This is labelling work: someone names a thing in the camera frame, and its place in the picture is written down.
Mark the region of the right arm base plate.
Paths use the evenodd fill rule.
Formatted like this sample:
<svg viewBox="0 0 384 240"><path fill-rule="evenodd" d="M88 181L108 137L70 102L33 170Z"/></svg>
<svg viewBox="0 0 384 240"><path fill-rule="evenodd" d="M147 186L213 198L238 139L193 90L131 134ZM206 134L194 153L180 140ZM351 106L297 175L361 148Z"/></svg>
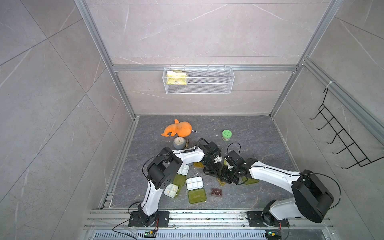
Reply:
<svg viewBox="0 0 384 240"><path fill-rule="evenodd" d="M247 211L245 218L249 223L250 227L288 227L289 222L287 220L276 220L274 217L263 215L262 211Z"/></svg>

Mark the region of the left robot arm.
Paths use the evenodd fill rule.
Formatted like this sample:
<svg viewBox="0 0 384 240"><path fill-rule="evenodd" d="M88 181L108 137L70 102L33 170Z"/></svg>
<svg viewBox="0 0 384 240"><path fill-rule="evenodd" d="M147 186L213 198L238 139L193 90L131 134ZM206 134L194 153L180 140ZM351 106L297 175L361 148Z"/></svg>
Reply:
<svg viewBox="0 0 384 240"><path fill-rule="evenodd" d="M143 173L147 180L147 190L143 201L138 205L138 210L133 212L129 222L134 227L149 227L159 223L165 227L159 216L169 214L159 212L161 196L176 177L180 168L192 163L202 163L204 167L213 172L219 169L222 160L221 150L214 142L199 139L198 145L184 150L171 150L163 148L158 155L151 158L147 172Z"/></svg>

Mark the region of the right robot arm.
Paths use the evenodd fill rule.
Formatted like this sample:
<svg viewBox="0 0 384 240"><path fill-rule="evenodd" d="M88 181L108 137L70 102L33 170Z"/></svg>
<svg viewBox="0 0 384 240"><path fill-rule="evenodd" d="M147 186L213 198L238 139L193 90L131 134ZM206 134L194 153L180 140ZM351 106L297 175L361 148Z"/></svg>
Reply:
<svg viewBox="0 0 384 240"><path fill-rule="evenodd" d="M291 198L272 200L262 211L263 222L274 226L289 218L306 218L313 223L321 223L329 210L340 202L335 201L331 191L319 179L320 174L310 170L293 172L266 165L256 159L244 160L235 151L224 156L221 175L224 180L239 184L241 178L264 181L288 191Z"/></svg>

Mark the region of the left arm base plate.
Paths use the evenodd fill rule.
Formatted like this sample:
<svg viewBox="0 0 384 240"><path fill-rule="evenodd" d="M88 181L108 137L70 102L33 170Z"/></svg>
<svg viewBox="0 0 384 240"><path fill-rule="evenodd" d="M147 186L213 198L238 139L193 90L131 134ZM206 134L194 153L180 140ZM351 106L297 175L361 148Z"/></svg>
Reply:
<svg viewBox="0 0 384 240"><path fill-rule="evenodd" d="M170 212L157 211L156 213L147 216L141 211L131 213L128 226L129 227L159 227L166 228L169 225Z"/></svg>

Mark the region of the small yellow clear pillbox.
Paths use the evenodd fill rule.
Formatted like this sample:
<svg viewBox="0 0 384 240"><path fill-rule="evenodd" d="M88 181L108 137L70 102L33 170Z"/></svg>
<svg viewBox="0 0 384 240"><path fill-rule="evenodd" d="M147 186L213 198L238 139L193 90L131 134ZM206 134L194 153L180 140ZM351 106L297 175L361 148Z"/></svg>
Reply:
<svg viewBox="0 0 384 240"><path fill-rule="evenodd" d="M217 181L219 182L220 186L224 186L224 185L226 185L226 184L227 184L227 183L225 183L225 182L221 181L220 179L217 179Z"/></svg>

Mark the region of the amber lid small pillbox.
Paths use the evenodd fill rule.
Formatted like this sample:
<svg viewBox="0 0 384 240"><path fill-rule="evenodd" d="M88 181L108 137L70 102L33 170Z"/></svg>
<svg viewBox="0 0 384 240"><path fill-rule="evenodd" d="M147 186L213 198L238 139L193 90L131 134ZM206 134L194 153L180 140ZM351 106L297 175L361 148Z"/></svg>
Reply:
<svg viewBox="0 0 384 240"><path fill-rule="evenodd" d="M193 163L193 166L196 167L196 168L204 168L205 166L200 163L200 162L196 162L196 163Z"/></svg>

